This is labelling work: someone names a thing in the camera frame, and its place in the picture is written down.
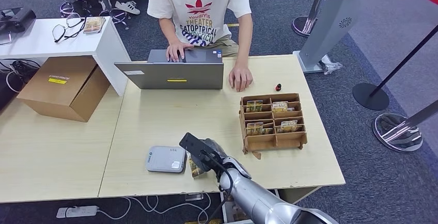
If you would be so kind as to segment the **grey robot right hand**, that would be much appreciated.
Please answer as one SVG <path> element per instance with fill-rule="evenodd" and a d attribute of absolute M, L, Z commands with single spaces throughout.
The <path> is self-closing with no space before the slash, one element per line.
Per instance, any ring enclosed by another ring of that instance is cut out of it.
<path fill-rule="evenodd" d="M 190 150 L 188 151 L 188 155 L 190 156 L 189 165 L 193 178 L 199 177 L 210 170 L 216 172 L 216 169 L 218 169 L 218 166 L 213 160 L 199 152 L 201 148 L 203 150 L 207 148 L 208 154 L 219 164 L 222 164 L 223 159 L 227 156 L 222 147 L 210 138 L 200 139 L 198 142 L 195 142 L 195 148 L 194 153 L 191 152 L 193 150 L 192 146 L 190 146 Z"/>

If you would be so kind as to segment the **person's left hand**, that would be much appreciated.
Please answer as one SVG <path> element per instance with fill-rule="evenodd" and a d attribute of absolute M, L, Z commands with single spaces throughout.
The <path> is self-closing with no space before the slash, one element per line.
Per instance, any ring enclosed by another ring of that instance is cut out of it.
<path fill-rule="evenodd" d="M 228 81 L 232 89 L 241 92 L 253 83 L 253 76 L 247 65 L 236 64 L 229 73 Z"/>

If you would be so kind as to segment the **person's right hand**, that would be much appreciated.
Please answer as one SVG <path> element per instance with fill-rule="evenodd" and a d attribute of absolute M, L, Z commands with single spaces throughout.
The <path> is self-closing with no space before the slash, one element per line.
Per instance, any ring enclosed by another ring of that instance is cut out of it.
<path fill-rule="evenodd" d="M 178 62 L 185 58 L 184 50 L 192 49 L 194 46 L 192 44 L 183 43 L 179 40 L 172 41 L 166 50 L 167 61 Z"/>

